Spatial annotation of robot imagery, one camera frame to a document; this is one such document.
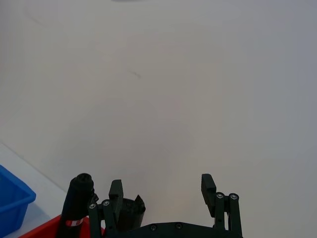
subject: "blue plastic container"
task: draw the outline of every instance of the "blue plastic container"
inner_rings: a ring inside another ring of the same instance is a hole
[[[28,185],[0,165],[0,238],[22,226],[28,204],[35,198]]]

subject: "red tray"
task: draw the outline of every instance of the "red tray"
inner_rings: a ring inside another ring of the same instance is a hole
[[[19,238],[55,238],[59,219],[60,216],[55,217]],[[80,238],[90,238],[89,219],[87,217],[84,218]]]

